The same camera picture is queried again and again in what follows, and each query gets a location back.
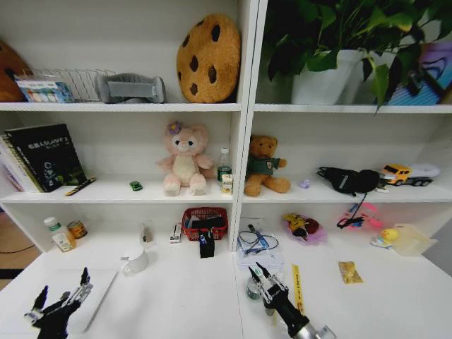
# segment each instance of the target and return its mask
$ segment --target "yellow ruler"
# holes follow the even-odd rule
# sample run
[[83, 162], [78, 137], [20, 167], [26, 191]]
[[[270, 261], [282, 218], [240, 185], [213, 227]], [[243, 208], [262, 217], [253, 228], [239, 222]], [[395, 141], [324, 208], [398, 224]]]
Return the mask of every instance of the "yellow ruler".
[[301, 314], [304, 315], [304, 305], [303, 305], [303, 294], [302, 294], [302, 283], [299, 277], [299, 269], [297, 265], [292, 264], [292, 276], [294, 278], [294, 295], [295, 304]]

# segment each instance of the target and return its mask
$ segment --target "red basket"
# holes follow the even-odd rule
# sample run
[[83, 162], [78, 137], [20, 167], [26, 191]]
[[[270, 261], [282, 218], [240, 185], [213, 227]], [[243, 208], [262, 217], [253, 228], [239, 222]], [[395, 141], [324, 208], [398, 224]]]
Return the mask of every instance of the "red basket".
[[220, 240], [226, 234], [227, 231], [227, 213], [224, 208], [219, 207], [196, 207], [189, 208], [184, 212], [184, 216], [182, 217], [182, 231], [184, 234], [192, 241], [196, 241], [199, 239], [199, 232], [207, 232], [207, 228], [185, 228], [185, 225], [188, 223], [188, 220], [192, 215], [195, 215], [201, 220], [208, 219], [209, 217], [213, 217], [215, 215], [221, 215], [223, 218], [223, 226], [222, 227], [214, 227], [212, 229], [213, 239]]

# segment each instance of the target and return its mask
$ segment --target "green sweater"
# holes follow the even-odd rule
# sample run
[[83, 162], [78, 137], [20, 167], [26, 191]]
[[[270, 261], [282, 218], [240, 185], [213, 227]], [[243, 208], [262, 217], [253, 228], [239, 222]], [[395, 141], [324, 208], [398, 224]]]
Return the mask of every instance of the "green sweater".
[[246, 175], [251, 173], [256, 174], [269, 174], [273, 175], [273, 168], [278, 169], [280, 164], [280, 159], [266, 158], [266, 159], [256, 159], [255, 157], [248, 157], [248, 166], [246, 167]]

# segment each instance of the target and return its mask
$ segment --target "wire basket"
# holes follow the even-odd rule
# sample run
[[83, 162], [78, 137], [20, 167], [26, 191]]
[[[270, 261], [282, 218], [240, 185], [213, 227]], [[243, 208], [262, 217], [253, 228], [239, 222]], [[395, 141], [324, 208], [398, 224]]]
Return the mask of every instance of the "wire basket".
[[94, 90], [96, 75], [112, 76], [116, 72], [107, 69], [24, 69], [23, 74], [58, 78], [67, 84], [76, 102], [93, 102], [99, 101]]
[[224, 208], [219, 207], [196, 207], [189, 208], [184, 212], [184, 216], [182, 217], [182, 231], [184, 234], [192, 241], [196, 241], [199, 239], [199, 232], [207, 232], [207, 228], [186, 228], [188, 221], [190, 218], [195, 215], [201, 220], [206, 220], [213, 216], [220, 215], [223, 218], [223, 226], [222, 227], [214, 227], [212, 229], [213, 239], [220, 240], [226, 234], [227, 231], [227, 213]]

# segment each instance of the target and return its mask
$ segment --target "toy truck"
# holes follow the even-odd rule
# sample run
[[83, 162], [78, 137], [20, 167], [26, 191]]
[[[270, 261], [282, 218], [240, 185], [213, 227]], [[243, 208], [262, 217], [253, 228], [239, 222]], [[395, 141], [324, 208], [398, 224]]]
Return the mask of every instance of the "toy truck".
[[381, 173], [384, 175], [387, 184], [394, 186], [412, 185], [427, 186], [438, 176], [440, 170], [432, 164], [413, 164], [411, 166], [389, 164]]

